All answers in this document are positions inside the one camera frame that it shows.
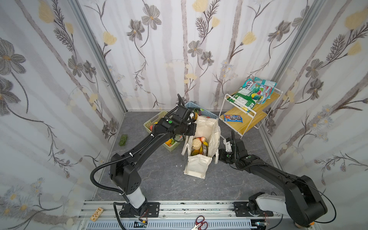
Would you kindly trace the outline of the beige toy garlic bulb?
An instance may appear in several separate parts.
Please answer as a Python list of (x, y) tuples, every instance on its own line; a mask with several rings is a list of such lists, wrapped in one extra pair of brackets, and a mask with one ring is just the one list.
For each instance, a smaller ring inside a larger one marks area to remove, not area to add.
[(202, 147), (202, 141), (200, 139), (193, 139), (192, 149), (200, 150), (201, 147)]

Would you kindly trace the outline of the floral canvas tote bag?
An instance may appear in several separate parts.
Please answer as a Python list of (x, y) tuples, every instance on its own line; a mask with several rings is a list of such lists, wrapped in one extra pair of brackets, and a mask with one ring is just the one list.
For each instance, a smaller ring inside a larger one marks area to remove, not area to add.
[(219, 161), (220, 127), (219, 120), (199, 116), (195, 121), (194, 136), (187, 136), (182, 155), (187, 155), (184, 174), (205, 179), (211, 162)]

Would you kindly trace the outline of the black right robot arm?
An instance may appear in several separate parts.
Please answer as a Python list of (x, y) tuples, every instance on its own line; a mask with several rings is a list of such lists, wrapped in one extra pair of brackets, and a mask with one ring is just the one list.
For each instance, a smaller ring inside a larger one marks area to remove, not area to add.
[(250, 196), (245, 208), (250, 214), (276, 212), (291, 217), (299, 226), (309, 227), (328, 212), (324, 194), (315, 187), (311, 178), (287, 173), (254, 154), (248, 154), (244, 142), (236, 139), (234, 132), (223, 143), (225, 147), (218, 151), (220, 161), (236, 170), (261, 177), (283, 193), (277, 196), (258, 192)]

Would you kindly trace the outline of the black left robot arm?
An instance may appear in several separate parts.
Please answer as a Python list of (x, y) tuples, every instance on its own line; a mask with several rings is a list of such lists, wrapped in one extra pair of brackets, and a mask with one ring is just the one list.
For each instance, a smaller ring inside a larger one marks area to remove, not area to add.
[[(147, 137), (131, 150), (121, 155), (116, 153), (110, 162), (96, 167), (90, 174), (93, 185), (123, 196), (127, 204), (130, 205), (130, 213), (135, 216), (143, 216), (147, 210), (147, 199), (140, 188), (142, 179), (139, 175), (139, 169), (169, 139), (176, 136), (195, 135), (195, 113), (185, 107), (179, 94), (177, 96), (178, 104), (176, 107), (153, 125), (152, 131)], [(110, 167), (110, 179), (116, 185), (115, 187), (104, 186), (95, 179), (95, 174), (108, 166)]]

